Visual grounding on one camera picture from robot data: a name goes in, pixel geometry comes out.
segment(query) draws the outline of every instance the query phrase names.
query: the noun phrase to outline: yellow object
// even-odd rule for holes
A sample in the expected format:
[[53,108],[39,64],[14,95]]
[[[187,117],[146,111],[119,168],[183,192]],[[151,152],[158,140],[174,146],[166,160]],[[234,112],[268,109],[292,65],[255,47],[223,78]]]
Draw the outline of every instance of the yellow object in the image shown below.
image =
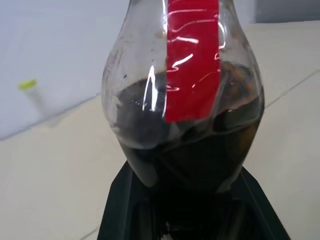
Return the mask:
[[36,79],[28,79],[28,80],[25,80],[25,81],[22,81],[19,83],[18,85],[18,88],[20,90],[27,90],[27,89],[30,89],[32,87],[34,87],[35,85],[37,84],[37,80]]

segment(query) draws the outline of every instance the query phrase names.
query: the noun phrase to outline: red label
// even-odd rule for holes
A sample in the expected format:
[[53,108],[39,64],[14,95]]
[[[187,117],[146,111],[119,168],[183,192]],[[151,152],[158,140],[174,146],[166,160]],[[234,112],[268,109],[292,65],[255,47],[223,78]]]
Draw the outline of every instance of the red label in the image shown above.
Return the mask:
[[219,0],[168,0],[166,122],[207,118],[220,82]]

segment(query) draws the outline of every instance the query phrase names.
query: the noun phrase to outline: beige tiled floor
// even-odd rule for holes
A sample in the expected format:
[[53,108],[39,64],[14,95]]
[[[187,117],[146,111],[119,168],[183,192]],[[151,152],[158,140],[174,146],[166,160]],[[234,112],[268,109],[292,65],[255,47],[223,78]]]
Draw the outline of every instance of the beige tiled floor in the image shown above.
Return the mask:
[[[270,106],[244,165],[292,239],[317,240],[320,22],[254,25],[247,36]],[[54,128],[42,124],[1,142],[0,239],[95,239],[124,161],[99,97]]]
[[292,239],[320,237],[320,71],[269,106],[244,166]]

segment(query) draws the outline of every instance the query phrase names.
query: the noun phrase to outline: white wall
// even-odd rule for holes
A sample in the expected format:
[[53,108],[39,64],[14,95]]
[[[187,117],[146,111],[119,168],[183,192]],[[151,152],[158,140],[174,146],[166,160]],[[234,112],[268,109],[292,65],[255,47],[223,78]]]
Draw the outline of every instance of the white wall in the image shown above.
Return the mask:
[[260,0],[258,23],[287,23],[320,20],[319,0]]
[[128,2],[0,0],[0,139],[42,118],[23,80],[38,80],[52,114],[100,92]]

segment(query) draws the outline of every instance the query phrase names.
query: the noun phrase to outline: clear plastic bottle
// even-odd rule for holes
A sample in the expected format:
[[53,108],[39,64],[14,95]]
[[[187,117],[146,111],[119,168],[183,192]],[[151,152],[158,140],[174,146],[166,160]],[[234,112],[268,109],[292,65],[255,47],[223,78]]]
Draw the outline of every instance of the clear plastic bottle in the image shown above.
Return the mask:
[[264,112],[233,0],[131,0],[103,72],[102,105],[147,187],[228,190]]

